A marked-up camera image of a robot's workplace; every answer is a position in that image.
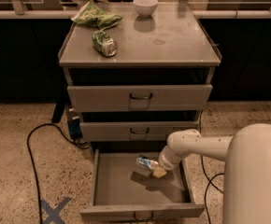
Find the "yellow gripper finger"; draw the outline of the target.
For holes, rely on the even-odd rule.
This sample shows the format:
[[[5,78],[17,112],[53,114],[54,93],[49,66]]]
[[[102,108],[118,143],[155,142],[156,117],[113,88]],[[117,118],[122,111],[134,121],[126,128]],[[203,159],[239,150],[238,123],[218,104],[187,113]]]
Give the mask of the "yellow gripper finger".
[[[157,167],[152,173],[152,175],[157,178],[161,178],[165,176],[166,174],[167,174],[167,171],[163,167]]]

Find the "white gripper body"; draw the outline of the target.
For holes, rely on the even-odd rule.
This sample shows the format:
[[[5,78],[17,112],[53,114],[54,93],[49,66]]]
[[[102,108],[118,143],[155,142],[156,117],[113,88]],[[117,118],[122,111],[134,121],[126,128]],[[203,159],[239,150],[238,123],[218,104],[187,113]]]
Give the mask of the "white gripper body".
[[[159,163],[167,171],[173,171],[181,162],[181,157],[173,152],[169,146],[165,146],[159,155]]]

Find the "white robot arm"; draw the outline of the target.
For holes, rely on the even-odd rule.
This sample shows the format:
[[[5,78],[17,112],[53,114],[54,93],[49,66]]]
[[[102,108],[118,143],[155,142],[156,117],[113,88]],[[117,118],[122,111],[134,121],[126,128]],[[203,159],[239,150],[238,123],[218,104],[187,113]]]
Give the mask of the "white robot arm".
[[[252,124],[233,136],[171,133],[159,163],[172,171],[191,154],[225,162],[223,224],[271,224],[271,124]]]

